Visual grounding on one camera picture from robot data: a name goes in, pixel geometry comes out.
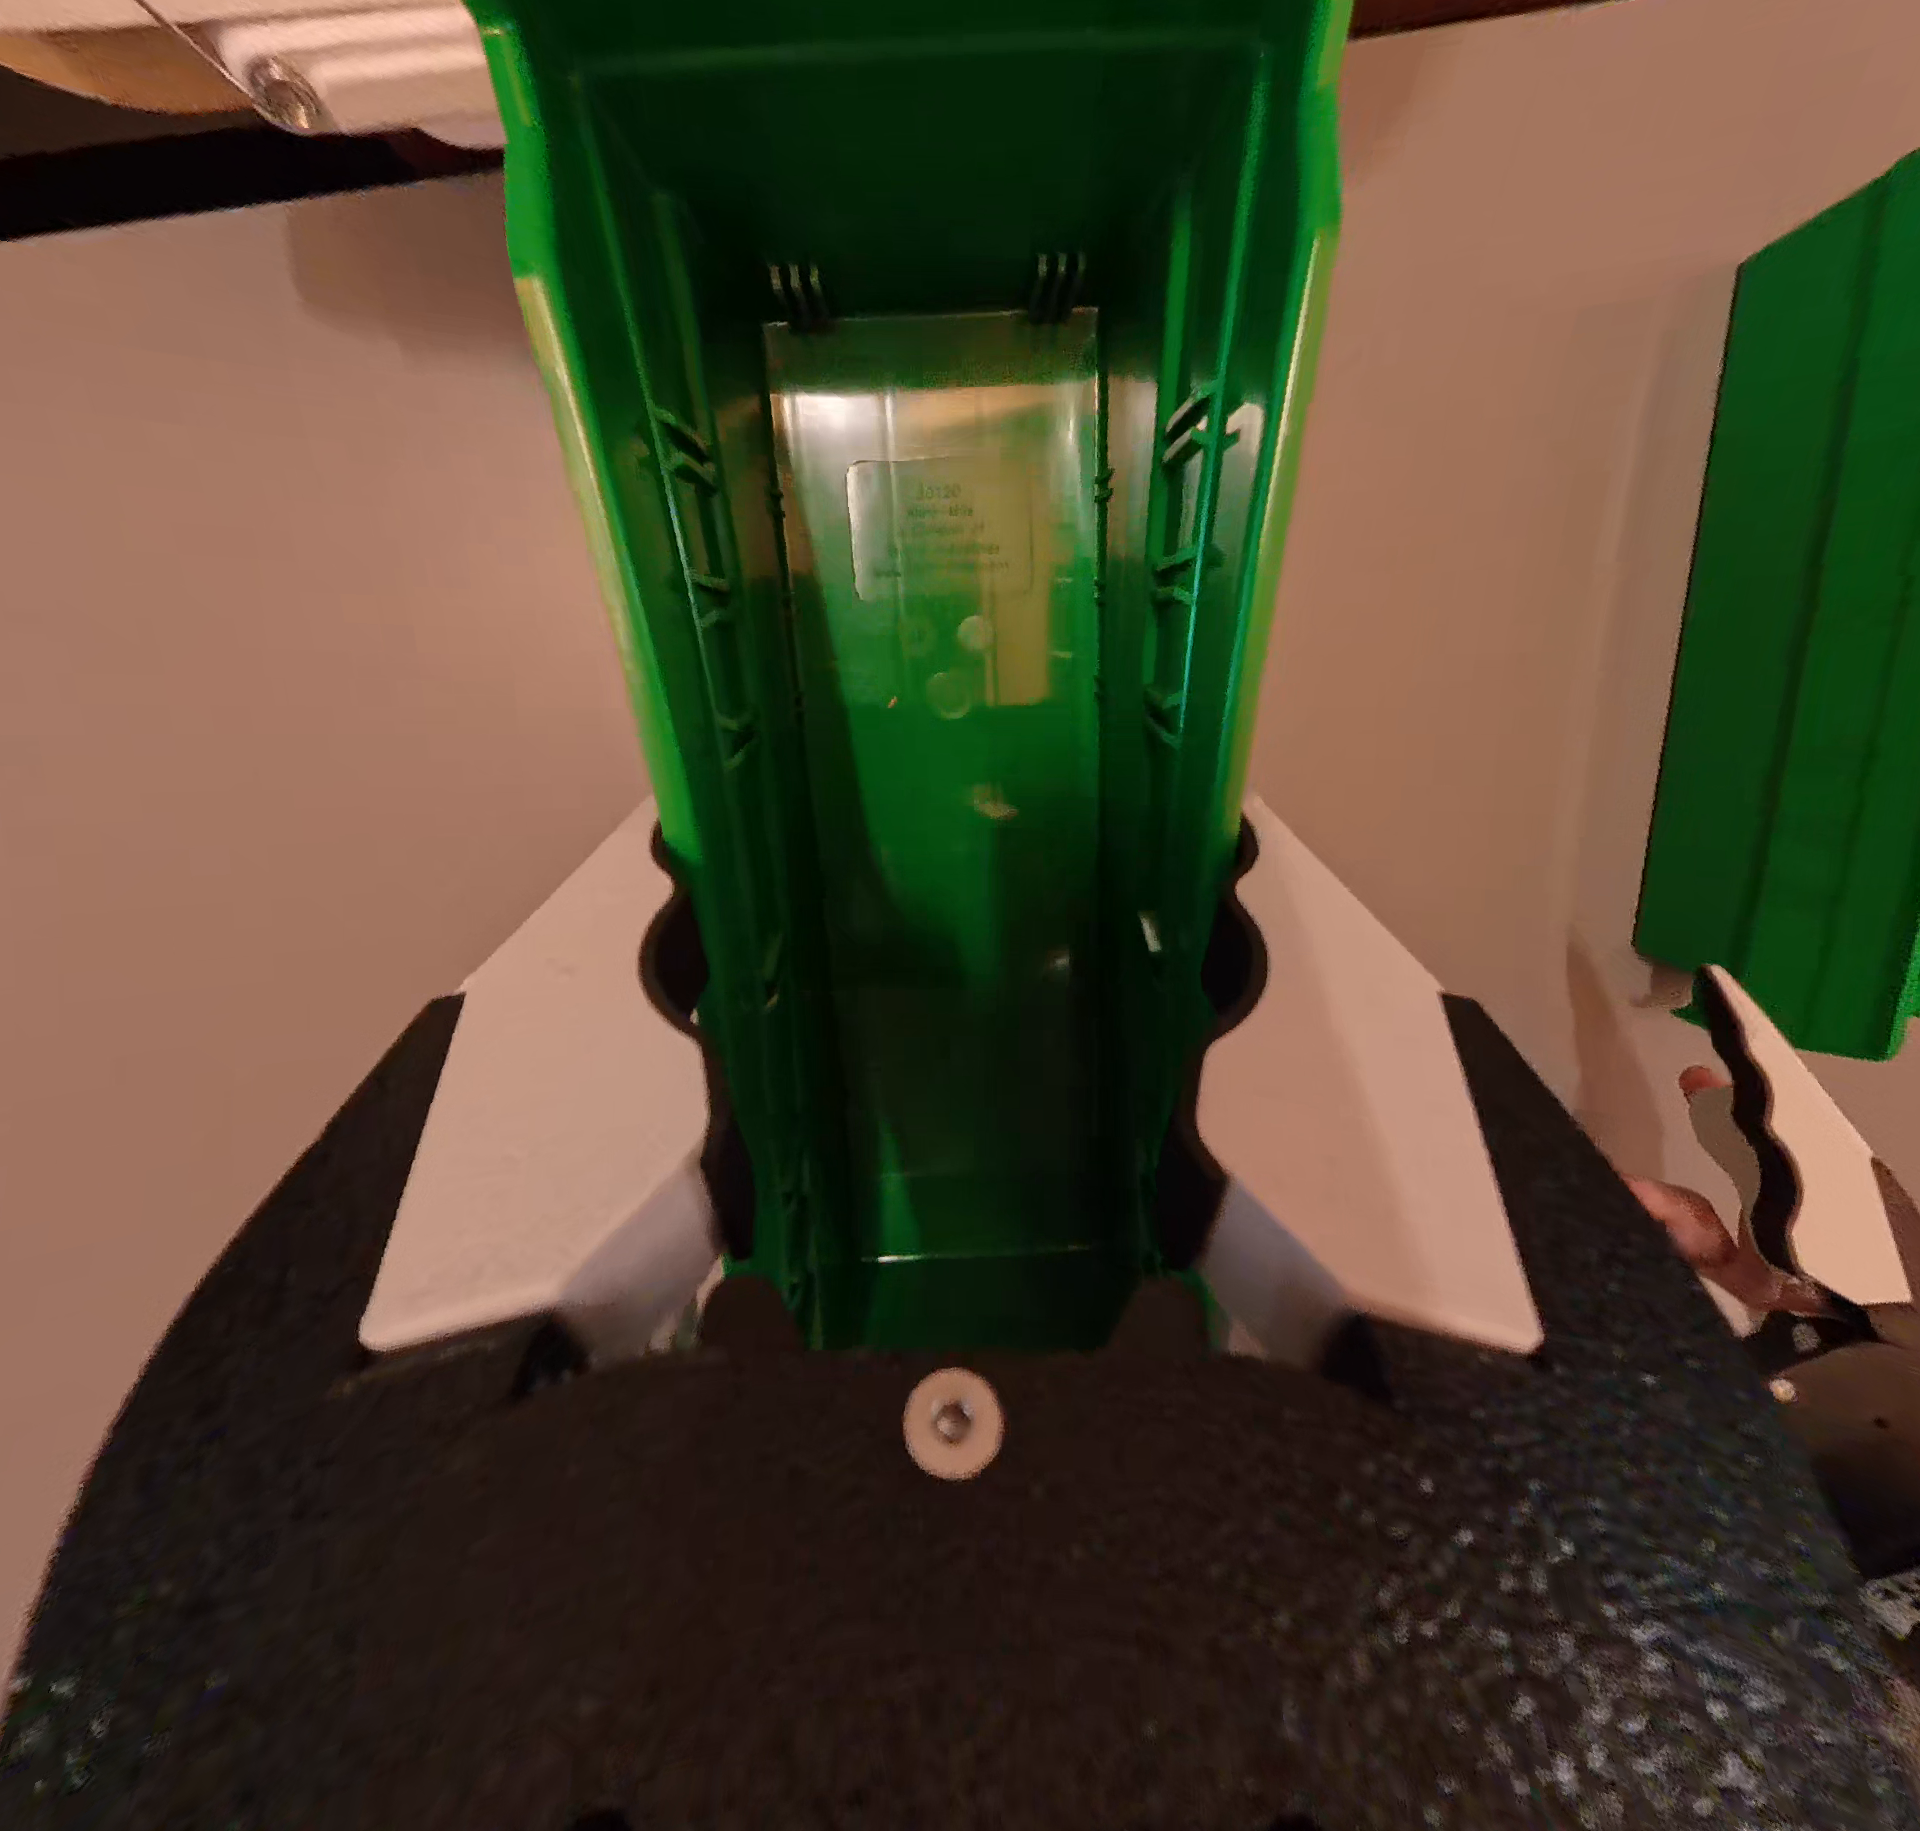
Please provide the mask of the grey desk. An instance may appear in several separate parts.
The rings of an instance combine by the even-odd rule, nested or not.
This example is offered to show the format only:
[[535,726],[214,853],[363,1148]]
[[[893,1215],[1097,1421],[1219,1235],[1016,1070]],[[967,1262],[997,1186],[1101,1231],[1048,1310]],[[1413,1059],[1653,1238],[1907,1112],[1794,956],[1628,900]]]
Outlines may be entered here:
[[[1624,1169],[1739,260],[1916,149],[1916,0],[1356,44],[1253,786]],[[166,1325],[646,796],[493,176],[5,245],[5,1672]]]

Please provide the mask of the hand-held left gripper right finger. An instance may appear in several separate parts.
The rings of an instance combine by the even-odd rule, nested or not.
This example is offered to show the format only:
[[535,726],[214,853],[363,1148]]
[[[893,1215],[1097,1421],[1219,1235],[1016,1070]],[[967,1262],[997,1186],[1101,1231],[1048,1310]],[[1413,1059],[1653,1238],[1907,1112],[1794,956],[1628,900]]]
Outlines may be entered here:
[[1224,1169],[1198,1271],[1231,1346],[1318,1364],[1352,1319],[1532,1356],[1546,1327],[1428,967],[1261,799],[1235,882],[1257,995],[1198,1073]]

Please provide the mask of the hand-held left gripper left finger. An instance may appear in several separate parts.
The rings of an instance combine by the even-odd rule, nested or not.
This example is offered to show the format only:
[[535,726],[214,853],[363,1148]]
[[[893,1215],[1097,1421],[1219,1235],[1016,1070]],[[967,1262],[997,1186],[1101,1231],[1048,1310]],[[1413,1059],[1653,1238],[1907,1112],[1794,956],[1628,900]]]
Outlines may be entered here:
[[646,800],[468,978],[359,1344],[549,1319],[591,1364],[688,1344],[722,1278],[704,956]]

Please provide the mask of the wooden board stand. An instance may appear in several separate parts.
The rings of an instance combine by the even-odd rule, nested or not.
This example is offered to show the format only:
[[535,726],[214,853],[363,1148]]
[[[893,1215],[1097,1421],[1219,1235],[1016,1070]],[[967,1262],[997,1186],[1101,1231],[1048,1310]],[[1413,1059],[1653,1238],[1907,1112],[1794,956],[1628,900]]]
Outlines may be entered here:
[[478,29],[457,0],[5,34],[5,69],[124,112],[246,116],[299,138],[506,144]]

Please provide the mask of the person's right hand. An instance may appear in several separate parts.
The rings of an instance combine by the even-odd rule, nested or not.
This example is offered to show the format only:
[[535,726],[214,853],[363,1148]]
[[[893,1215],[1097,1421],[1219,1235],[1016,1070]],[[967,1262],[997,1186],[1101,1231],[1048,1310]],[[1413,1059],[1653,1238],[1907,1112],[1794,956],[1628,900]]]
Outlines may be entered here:
[[1765,1262],[1749,1234],[1735,1235],[1698,1193],[1654,1177],[1624,1176],[1642,1210],[1662,1227],[1675,1252],[1743,1315],[1832,1316],[1812,1280]]

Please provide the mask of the green plastic bin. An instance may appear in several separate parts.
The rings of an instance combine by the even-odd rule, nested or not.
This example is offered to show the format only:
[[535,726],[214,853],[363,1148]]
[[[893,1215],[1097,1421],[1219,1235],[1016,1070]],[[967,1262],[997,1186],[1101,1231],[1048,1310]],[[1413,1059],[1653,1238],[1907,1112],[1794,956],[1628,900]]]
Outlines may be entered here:
[[1917,156],[1739,266],[1634,914],[1803,1051],[1917,993]]
[[1354,0],[462,0],[699,934],[728,1270],[1078,1354],[1190,1121]]

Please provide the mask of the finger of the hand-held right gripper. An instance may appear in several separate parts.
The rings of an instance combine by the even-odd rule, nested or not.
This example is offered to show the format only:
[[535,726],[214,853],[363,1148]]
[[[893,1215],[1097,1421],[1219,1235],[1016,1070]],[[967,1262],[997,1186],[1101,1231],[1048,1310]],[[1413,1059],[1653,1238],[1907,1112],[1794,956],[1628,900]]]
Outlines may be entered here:
[[1728,970],[1704,966],[1692,1002],[1726,1076],[1726,1119],[1751,1158],[1745,1231],[1764,1263],[1834,1307],[1904,1307],[1912,1280],[1873,1148]]

